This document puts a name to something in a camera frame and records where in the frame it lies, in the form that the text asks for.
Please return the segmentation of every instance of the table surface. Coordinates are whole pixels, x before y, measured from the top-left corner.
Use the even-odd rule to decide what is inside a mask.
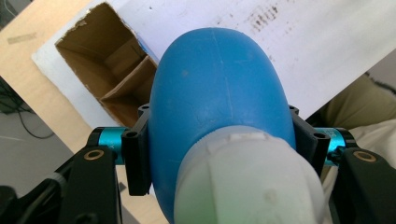
[[[92,128],[41,74],[31,56],[89,2],[36,0],[0,32],[1,77],[75,153],[85,146]],[[126,183],[122,170],[118,173]],[[121,194],[122,203],[135,220],[167,223],[154,197],[129,197],[126,191]]]

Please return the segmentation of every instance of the cardboard box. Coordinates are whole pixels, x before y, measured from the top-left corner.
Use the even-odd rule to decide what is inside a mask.
[[[92,8],[104,1],[91,0],[32,55],[40,71],[92,128],[115,126],[117,122],[83,86],[72,70],[75,68],[66,64],[55,43],[67,30],[75,29],[87,11],[95,13],[96,9]],[[211,0],[106,2],[134,31],[156,63],[176,38],[190,30],[224,27],[245,33],[268,55],[289,104],[300,108],[304,119],[396,46],[396,26],[392,23],[396,18],[396,2],[393,7],[375,1],[364,4],[259,0],[219,0],[216,4]],[[346,9],[351,10],[350,15],[346,16]],[[361,22],[366,15],[372,15],[368,23]],[[81,28],[91,26],[83,23]]]
[[[109,4],[92,8],[56,49],[115,121],[135,124],[137,108],[149,102],[156,65]]]

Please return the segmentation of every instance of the blue rubber bulb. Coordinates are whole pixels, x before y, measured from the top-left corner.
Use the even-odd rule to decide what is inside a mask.
[[[289,105],[274,67],[259,45],[234,30],[204,28],[179,37],[159,63],[150,97],[152,182],[170,223],[179,165],[208,133],[251,126],[295,148]]]

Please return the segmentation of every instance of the white plastic fitting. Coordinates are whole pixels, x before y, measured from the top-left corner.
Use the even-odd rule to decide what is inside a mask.
[[[283,139],[247,126],[208,134],[178,172],[176,224],[321,223],[324,208],[312,166]]]

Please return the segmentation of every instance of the cable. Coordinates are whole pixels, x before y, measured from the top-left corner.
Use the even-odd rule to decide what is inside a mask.
[[[383,89],[385,89],[387,91],[390,91],[391,93],[393,93],[393,95],[396,95],[396,90],[391,85],[389,85],[387,83],[384,83],[384,82],[381,82],[381,81],[378,81],[378,80],[374,80],[374,83],[377,86],[379,86],[379,87],[381,87],[381,88],[383,88]]]
[[[25,123],[24,123],[24,121],[23,121],[22,115],[21,115],[21,111],[18,111],[18,115],[20,116],[20,120],[21,120],[21,124],[22,124],[23,128],[26,130],[26,132],[28,132],[28,133],[29,133],[30,135],[32,135],[33,137],[38,138],[38,139],[48,139],[48,138],[51,138],[53,135],[55,135],[54,132],[50,133],[50,134],[47,135],[47,136],[38,136],[38,135],[35,135],[35,134],[32,133],[31,131],[29,131],[29,129],[26,127],[26,125],[25,125]]]
[[[6,8],[6,10],[14,17],[17,17],[17,15],[15,15],[11,10],[9,10],[9,8],[7,7],[7,0],[4,0],[4,7]]]
[[[9,100],[12,101],[12,103],[16,107],[15,106],[13,107],[11,105],[6,105],[5,103],[0,102],[1,105],[5,105],[6,107],[10,108],[11,109],[10,113],[18,113],[18,116],[20,117],[21,124],[22,124],[22,126],[23,126],[23,128],[25,129],[26,132],[28,132],[34,138],[38,138],[38,139],[48,139],[48,138],[51,138],[53,135],[55,135],[55,133],[50,133],[49,135],[46,135],[46,136],[38,136],[38,135],[34,134],[33,132],[31,132],[27,128],[27,126],[26,126],[26,124],[25,124],[25,122],[23,120],[23,117],[21,115],[21,112],[29,112],[31,114],[35,114],[35,112],[31,108],[28,108],[28,109],[23,108],[21,106],[21,104],[23,102],[21,97],[14,90],[12,90],[8,85],[3,83],[1,80],[0,80],[0,89],[4,90],[3,92],[0,92],[0,96],[6,96]]]

